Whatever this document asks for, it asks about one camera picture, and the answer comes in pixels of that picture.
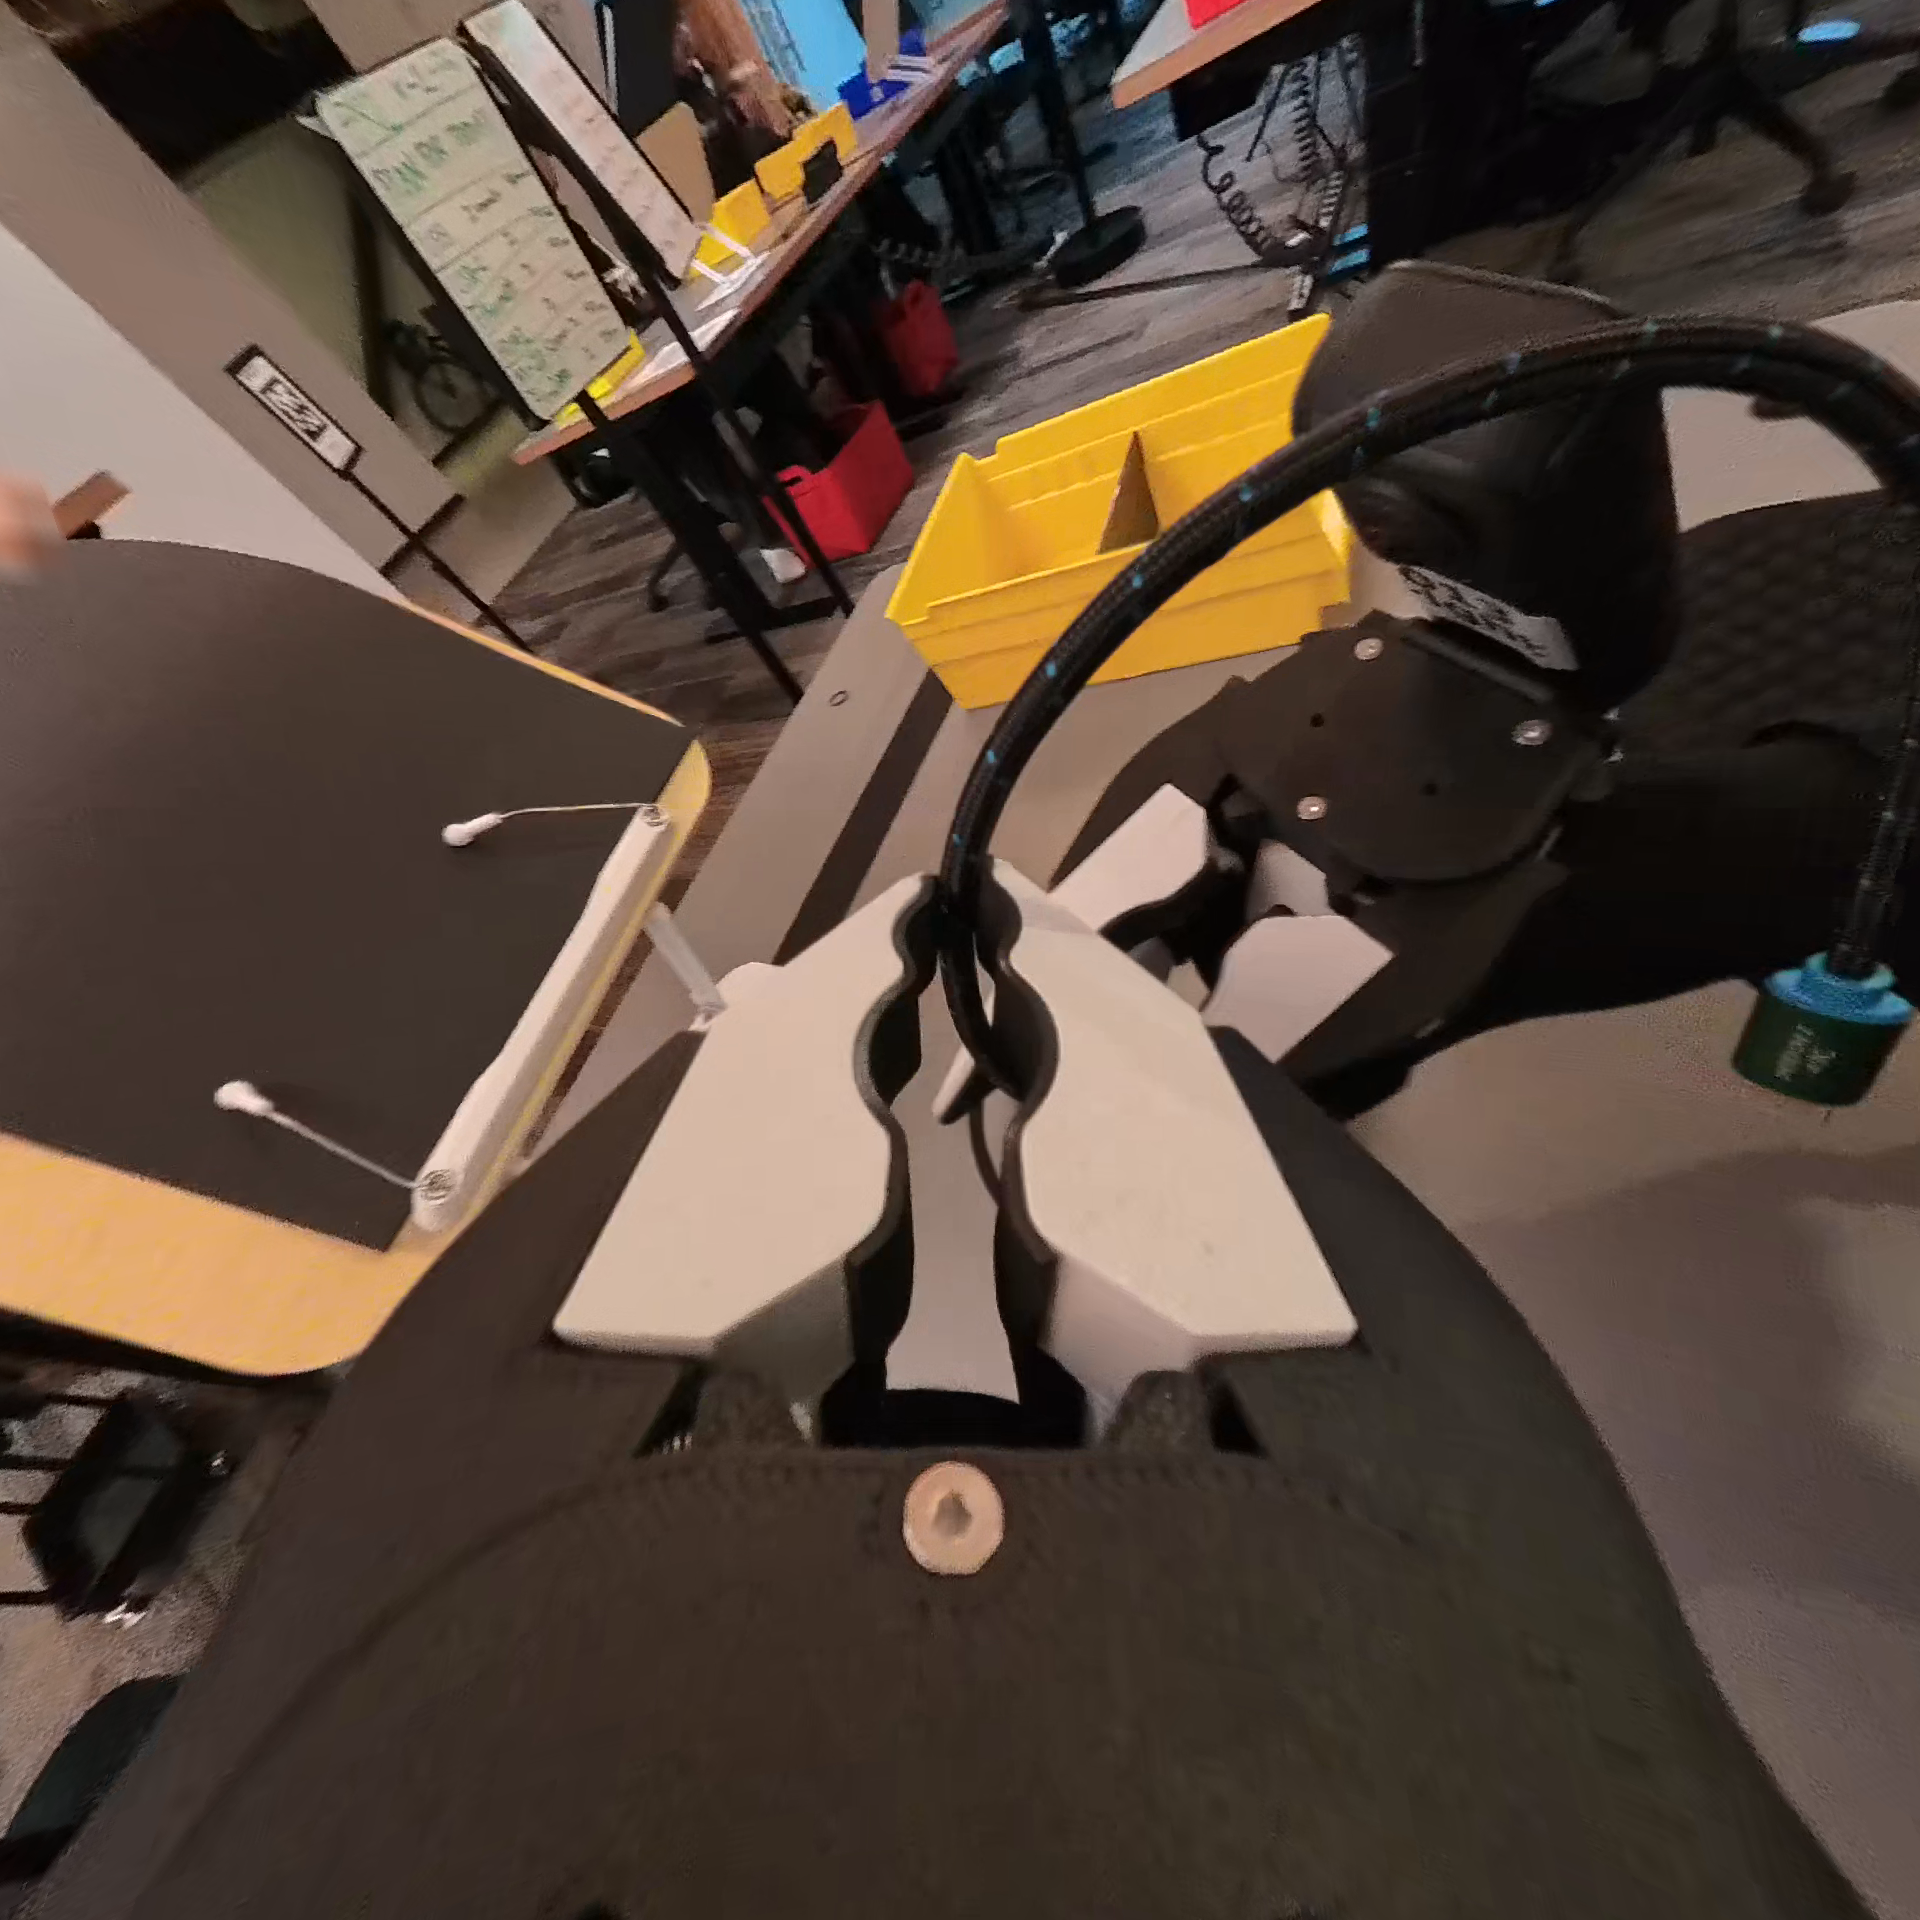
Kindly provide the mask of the dark floor box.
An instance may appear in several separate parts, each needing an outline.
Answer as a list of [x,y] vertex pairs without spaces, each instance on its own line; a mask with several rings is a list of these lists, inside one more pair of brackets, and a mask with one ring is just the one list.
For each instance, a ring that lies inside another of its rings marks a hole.
[[4,1610],[117,1619],[147,1610],[230,1459],[180,1408],[147,1393],[10,1379],[2,1465],[37,1476],[34,1493],[2,1500],[33,1572],[27,1587],[2,1590]]

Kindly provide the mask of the black round floor base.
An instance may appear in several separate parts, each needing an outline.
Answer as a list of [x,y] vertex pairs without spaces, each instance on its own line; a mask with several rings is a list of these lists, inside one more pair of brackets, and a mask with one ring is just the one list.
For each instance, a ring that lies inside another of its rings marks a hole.
[[1056,290],[1081,290],[1129,264],[1146,246],[1139,205],[1110,205],[1059,239],[1042,275]]

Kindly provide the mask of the red plastic bin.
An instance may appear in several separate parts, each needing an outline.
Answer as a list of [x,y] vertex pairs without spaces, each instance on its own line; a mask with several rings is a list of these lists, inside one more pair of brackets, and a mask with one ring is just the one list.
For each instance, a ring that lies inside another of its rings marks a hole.
[[833,457],[819,468],[777,468],[777,480],[823,559],[839,563],[873,548],[915,476],[880,399],[843,409],[833,425],[842,431]]

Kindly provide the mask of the white tethered plug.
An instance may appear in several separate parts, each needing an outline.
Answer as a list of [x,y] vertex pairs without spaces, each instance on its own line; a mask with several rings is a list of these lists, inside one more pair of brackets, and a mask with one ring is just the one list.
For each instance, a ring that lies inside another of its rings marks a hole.
[[633,814],[647,829],[659,829],[666,823],[666,812],[656,801],[638,801],[638,799],[616,799],[616,801],[566,801],[566,804],[535,804],[535,807],[514,807],[505,811],[482,811],[470,818],[449,821],[441,829],[441,840],[446,848],[467,848],[478,844],[482,837],[493,830],[528,820],[528,818],[571,818],[586,812],[627,812]]
[[271,1128],[278,1128],[281,1133],[287,1133],[294,1140],[300,1140],[300,1141],[318,1147],[326,1157],[331,1157],[334,1162],[343,1162],[343,1164],[379,1178],[387,1187],[398,1187],[408,1195],[416,1192],[416,1178],[411,1174],[408,1174],[393,1165],[387,1165],[379,1160],[372,1160],[370,1154],[347,1146],[346,1141],[334,1140],[334,1138],[318,1131],[313,1124],[298,1120],[289,1111],[281,1109],[265,1090],[260,1090],[256,1085],[252,1085],[252,1080],[230,1078],[230,1080],[220,1082],[212,1090],[212,1104],[225,1112],[260,1120],[260,1122],[269,1124]]

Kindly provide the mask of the yellow plastic bin with divider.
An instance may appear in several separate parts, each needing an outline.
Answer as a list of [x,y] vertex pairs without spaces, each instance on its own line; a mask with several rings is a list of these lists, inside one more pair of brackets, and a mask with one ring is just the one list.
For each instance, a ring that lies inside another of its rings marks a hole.
[[[1143,548],[1277,450],[1329,329],[1315,315],[960,455],[888,605],[957,708],[997,708]],[[1211,566],[1096,684],[1290,646],[1344,605],[1353,532],[1329,493]]]

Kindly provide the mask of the small yellow bin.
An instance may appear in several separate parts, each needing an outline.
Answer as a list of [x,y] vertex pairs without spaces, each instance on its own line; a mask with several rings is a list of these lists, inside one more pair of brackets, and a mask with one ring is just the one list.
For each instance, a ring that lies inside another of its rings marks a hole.
[[804,118],[775,148],[753,161],[753,180],[769,205],[814,204],[857,158],[857,122],[846,99]]

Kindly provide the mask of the plain whiteboard on easel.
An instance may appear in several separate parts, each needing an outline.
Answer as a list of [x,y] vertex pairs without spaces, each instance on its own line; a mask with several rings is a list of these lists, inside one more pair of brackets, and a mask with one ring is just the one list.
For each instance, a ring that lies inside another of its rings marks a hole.
[[523,1],[489,3],[469,13],[459,32],[514,83],[596,204],[614,208],[622,232],[635,233],[667,285],[682,285],[706,227],[619,128],[537,13]]

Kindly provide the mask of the black board with wooden rim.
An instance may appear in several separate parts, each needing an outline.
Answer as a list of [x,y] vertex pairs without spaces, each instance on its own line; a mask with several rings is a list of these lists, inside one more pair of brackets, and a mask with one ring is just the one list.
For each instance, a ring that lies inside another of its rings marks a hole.
[[593,1015],[441,1235],[212,1090],[252,1080],[416,1177],[631,814],[441,829],[661,801],[677,857],[710,797],[656,708],[290,563],[141,541],[4,587],[2,760],[4,1318],[239,1379],[370,1344]]

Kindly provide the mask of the whiteboard with green writing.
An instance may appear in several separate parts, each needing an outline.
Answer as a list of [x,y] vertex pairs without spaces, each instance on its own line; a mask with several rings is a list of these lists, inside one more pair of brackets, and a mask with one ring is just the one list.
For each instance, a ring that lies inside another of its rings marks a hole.
[[318,121],[521,411],[555,423],[622,356],[628,324],[457,42],[338,83]]

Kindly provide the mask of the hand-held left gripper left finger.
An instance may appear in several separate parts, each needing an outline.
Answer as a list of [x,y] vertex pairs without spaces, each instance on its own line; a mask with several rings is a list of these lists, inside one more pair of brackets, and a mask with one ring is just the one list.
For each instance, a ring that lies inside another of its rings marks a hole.
[[906,876],[721,1010],[551,1322],[571,1348],[883,1366],[914,1233],[892,1104],[919,1070],[934,881]]

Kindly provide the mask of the black and white wall sign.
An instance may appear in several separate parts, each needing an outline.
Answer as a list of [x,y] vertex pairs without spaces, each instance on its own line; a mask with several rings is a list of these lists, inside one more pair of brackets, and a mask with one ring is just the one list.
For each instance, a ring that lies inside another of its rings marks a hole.
[[243,349],[228,376],[313,457],[338,476],[351,476],[363,455],[347,426],[332,418],[300,383],[256,346]]

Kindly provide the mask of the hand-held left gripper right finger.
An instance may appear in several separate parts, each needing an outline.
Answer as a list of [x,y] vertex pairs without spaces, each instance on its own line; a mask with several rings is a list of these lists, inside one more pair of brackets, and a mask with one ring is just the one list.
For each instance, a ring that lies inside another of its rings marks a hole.
[[1084,1395],[1357,1339],[1307,1215],[1199,1012],[999,860],[981,890],[1002,1135],[995,1306]]

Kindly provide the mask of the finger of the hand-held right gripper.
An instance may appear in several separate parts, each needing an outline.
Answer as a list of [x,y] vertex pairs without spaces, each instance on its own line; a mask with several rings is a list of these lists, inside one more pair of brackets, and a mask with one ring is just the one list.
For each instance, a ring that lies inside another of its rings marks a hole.
[[1206,804],[1161,783],[1049,901],[1150,974],[1203,970],[1244,924],[1244,860],[1213,840]]
[[1322,869],[1283,844],[1254,858],[1244,906],[1252,917],[1229,938],[1199,1018],[1282,1063],[1393,952],[1334,912]]

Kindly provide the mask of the long wooden table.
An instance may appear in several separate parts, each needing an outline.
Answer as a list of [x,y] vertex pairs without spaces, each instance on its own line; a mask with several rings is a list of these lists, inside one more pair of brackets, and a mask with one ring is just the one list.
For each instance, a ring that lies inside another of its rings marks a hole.
[[[603,454],[698,573],[719,614],[710,639],[745,642],[786,708],[800,704],[801,685],[775,646],[777,635],[849,614],[853,600],[811,541],[779,471],[749,441],[734,399],[741,380],[770,362],[800,307],[867,242],[859,197],[893,156],[926,160],[946,144],[962,114],[955,100],[963,67],[997,34],[1039,15],[1039,3],[981,3],[936,34],[925,81],[855,127],[855,147],[823,194],[775,210],[770,242],[743,256],[741,271],[719,283],[719,300],[700,307],[690,288],[656,294],[656,320],[640,335],[642,363],[609,396],[579,400],[574,421],[542,425],[514,444],[514,467]],[[749,567],[749,555],[726,537],[696,457],[713,467],[721,495],[738,505],[736,532],[786,532],[800,541],[809,595],[775,589]]]

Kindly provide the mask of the red bag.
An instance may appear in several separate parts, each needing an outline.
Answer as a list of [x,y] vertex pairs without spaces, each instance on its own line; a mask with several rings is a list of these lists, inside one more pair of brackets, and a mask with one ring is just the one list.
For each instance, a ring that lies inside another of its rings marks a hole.
[[876,303],[873,324],[905,396],[946,393],[960,366],[960,349],[934,285],[906,280]]

